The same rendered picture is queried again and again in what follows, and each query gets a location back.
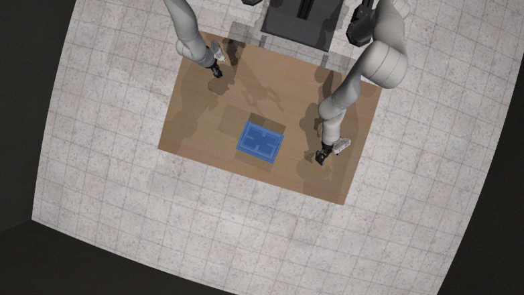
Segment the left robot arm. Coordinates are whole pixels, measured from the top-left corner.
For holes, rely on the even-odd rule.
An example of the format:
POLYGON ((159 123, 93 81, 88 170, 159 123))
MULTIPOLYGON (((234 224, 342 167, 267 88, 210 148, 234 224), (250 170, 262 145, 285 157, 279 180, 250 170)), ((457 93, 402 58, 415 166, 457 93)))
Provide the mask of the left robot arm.
POLYGON ((359 56, 343 83, 318 105, 318 114, 323 118, 322 141, 333 145, 332 153, 341 152, 351 143, 349 138, 340 138, 340 124, 346 108, 360 97, 361 75, 384 89, 393 89, 404 79, 408 57, 403 20, 410 9, 405 0, 379 0, 375 9, 353 25, 351 35, 355 41, 373 37, 373 42, 359 56))

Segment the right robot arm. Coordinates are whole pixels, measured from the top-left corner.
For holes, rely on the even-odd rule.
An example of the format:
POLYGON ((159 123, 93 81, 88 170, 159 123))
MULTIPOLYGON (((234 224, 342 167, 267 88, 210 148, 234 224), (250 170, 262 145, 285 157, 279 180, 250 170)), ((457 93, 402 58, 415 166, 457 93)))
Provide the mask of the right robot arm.
POLYGON ((210 49, 206 47, 198 31, 196 15, 186 0, 163 0, 163 2, 171 15, 179 39, 176 42, 176 51, 179 55, 205 68, 212 66, 215 59, 221 62, 226 60, 216 40, 212 41, 210 49))

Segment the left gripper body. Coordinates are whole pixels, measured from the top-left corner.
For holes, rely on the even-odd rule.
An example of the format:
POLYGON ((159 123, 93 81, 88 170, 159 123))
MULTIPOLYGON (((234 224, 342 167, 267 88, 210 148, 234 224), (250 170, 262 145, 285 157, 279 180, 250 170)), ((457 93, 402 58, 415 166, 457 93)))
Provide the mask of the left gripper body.
POLYGON ((322 141, 322 150, 324 150, 324 153, 327 154, 329 150, 332 150, 332 147, 333 145, 326 145, 323 141, 322 141))

